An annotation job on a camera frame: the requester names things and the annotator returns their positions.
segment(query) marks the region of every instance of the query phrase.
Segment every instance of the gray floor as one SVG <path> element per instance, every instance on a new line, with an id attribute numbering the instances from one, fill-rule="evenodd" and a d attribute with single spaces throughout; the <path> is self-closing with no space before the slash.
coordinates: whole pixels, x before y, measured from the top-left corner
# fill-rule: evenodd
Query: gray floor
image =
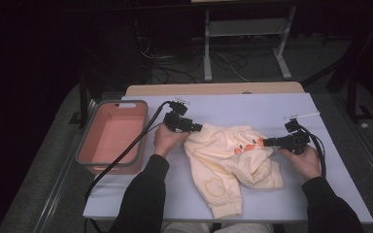
<path id="1" fill-rule="evenodd" d="M 294 81 L 301 82 L 331 64 L 349 45 L 348 41 L 336 41 L 323 46 L 322 41 L 320 36 L 289 39 L 284 58 Z M 263 37 L 214 41 L 211 47 L 213 83 L 243 83 L 242 78 L 250 82 L 284 82 L 271 52 L 277 45 L 277 39 Z M 184 50 L 155 51 L 156 64 L 177 71 L 155 66 L 148 83 L 203 83 L 202 49 L 193 48 L 194 53 L 187 54 Z M 225 58 L 241 78 L 231 70 Z M 373 157 L 370 156 L 373 154 L 373 119 L 360 122 L 367 123 L 367 128 L 352 123 L 345 113 L 345 90 L 330 94 L 324 88 L 330 75 L 305 90 L 311 93 L 322 113 L 332 140 L 373 216 Z M 358 103 L 365 105 L 373 115 L 373 99 L 361 86 Z M 79 92 L 76 87 L 60 107 L 0 232 L 84 232 L 84 195 L 93 176 L 71 156 L 77 143 L 74 138 L 81 130 L 69 120 L 78 111 Z M 101 222 L 103 230 L 109 224 Z M 373 224 L 364 227 L 367 232 L 373 232 Z M 306 232 L 306 225 L 287 224 L 286 230 Z M 95 230 L 89 225 L 87 232 Z"/>

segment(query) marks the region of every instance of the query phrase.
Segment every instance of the person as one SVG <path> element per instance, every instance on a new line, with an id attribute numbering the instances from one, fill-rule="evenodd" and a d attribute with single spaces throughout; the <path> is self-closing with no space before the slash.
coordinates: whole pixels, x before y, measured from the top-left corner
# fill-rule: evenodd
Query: person
<path id="1" fill-rule="evenodd" d="M 109 232 L 160 232 L 165 204 L 165 177 L 169 170 L 166 157 L 189 136 L 188 132 L 172 132 L 164 124 L 154 135 L 154 152 L 145 169 L 126 189 L 119 215 Z M 307 198 L 309 233 L 364 232 L 356 213 L 338 197 L 321 176 L 317 151 L 306 146 L 304 153 L 295 155 L 288 150 L 279 153 L 292 163 L 304 178 L 302 190 Z"/>

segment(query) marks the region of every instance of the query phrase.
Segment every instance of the cream garment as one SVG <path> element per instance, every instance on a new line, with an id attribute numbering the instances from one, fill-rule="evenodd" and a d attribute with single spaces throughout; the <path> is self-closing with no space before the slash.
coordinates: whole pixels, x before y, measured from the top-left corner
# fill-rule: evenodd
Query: cream garment
<path id="1" fill-rule="evenodd" d="M 242 214 L 239 183 L 249 188 L 284 186 L 279 164 L 269 159 L 273 150 L 256 142 L 265 138 L 250 125 L 206 123 L 186 139 L 193 180 L 214 218 Z"/>

